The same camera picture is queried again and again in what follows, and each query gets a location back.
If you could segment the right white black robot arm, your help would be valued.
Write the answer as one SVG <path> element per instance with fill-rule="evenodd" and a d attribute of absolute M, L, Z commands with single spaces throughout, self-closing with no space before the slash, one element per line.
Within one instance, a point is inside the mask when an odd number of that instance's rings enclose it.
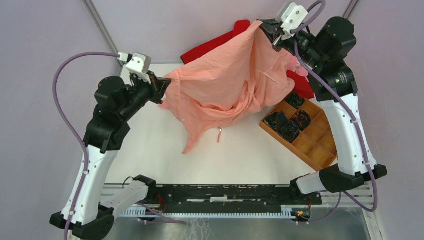
<path fill-rule="evenodd" d="M 333 166 L 292 180 L 289 199 L 302 204 L 311 193 L 340 193 L 366 182 L 375 184 L 388 170 L 370 151 L 359 112 L 358 86 L 345 63 L 357 43 L 354 25 L 336 16 L 317 35 L 301 30 L 289 39 L 282 26 L 276 19 L 263 19 L 260 29 L 275 51 L 288 51 L 308 71 L 309 85 L 328 119 L 338 160 Z"/>

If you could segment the pink garment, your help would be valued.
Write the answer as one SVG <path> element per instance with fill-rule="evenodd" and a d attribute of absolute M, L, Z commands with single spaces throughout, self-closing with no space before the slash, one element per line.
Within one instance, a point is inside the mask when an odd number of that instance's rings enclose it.
<path fill-rule="evenodd" d="M 308 71 L 300 64 L 296 56 L 290 57 L 287 70 L 302 77 L 307 77 L 309 75 Z"/>

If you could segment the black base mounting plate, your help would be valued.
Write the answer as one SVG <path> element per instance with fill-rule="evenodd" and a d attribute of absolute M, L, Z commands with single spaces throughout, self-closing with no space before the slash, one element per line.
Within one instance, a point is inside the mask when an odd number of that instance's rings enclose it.
<path fill-rule="evenodd" d="M 322 205 L 321 194 L 298 195 L 288 185 L 158 184 L 143 175 L 131 178 L 147 185 L 141 202 L 165 214 L 274 214 L 282 206 Z"/>

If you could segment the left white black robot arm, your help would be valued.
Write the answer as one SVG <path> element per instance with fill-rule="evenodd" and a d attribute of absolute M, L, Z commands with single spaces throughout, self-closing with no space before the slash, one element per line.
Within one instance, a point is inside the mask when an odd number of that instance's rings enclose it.
<path fill-rule="evenodd" d="M 130 75 L 104 78 L 95 92 L 96 106 L 82 141 L 83 159 L 69 201 L 50 223 L 81 240 L 102 240 L 116 218 L 139 201 L 157 198 L 156 181 L 138 175 L 118 193 L 101 200 L 109 170 L 130 131 L 129 120 L 148 102 L 160 105 L 171 81 L 152 71 L 143 78 Z"/>

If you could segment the red garment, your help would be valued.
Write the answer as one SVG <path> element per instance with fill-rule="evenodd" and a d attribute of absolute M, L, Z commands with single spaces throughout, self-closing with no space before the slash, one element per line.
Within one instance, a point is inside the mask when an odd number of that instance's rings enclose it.
<path fill-rule="evenodd" d="M 247 19 L 238 20 L 235 22 L 232 31 L 194 47 L 193 49 L 181 55 L 180 59 L 184 64 L 188 64 L 194 60 L 197 60 L 198 58 L 204 56 L 210 51 L 232 40 L 239 34 L 245 32 L 250 27 L 250 25 L 251 22 Z M 293 89 L 294 93 L 298 94 L 301 98 L 305 98 L 308 100 L 313 99 L 315 97 L 315 94 L 309 85 L 309 81 L 307 80 L 307 77 L 300 76 L 290 70 L 287 70 L 287 76 L 295 83 Z"/>

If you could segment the wooden divided tray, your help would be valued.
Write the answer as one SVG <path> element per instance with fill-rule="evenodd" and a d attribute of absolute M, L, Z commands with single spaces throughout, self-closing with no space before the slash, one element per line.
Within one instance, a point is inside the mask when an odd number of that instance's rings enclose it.
<path fill-rule="evenodd" d="M 300 135 L 293 143 L 283 139 L 265 124 L 265 118 L 273 112 L 283 111 L 289 119 L 299 112 L 299 110 L 296 110 L 286 102 L 287 98 L 277 104 L 261 120 L 259 126 L 315 171 L 318 172 L 330 167 L 337 159 L 336 144 L 327 116 L 317 104 L 305 98 L 306 101 L 300 107 L 300 110 L 306 111 L 310 115 L 312 122 L 309 127 L 300 132 Z"/>

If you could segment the salmon orange jacket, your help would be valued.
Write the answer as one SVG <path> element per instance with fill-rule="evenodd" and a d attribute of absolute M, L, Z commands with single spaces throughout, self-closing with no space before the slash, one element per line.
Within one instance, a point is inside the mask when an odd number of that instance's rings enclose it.
<path fill-rule="evenodd" d="M 275 51 L 261 24 L 253 22 L 225 44 L 167 75 L 171 84 L 162 107 L 188 134 L 184 154 L 206 131 L 276 105 L 294 89 L 287 76 L 292 55 Z"/>

